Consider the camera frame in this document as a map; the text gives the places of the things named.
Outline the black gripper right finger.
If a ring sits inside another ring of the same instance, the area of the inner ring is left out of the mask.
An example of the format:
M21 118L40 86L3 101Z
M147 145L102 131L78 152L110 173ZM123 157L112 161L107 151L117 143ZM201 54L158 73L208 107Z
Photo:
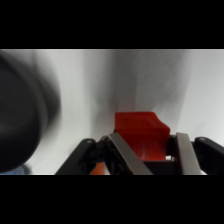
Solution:
M224 147L206 137L190 140L186 133L171 135L167 154L181 175L224 175Z

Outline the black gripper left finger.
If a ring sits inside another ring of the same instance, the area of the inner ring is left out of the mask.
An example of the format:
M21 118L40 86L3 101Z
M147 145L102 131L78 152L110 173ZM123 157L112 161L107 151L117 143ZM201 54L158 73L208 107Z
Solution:
M118 133L103 136L98 142L82 140L56 175L89 175L99 163L104 163L111 175L152 175Z

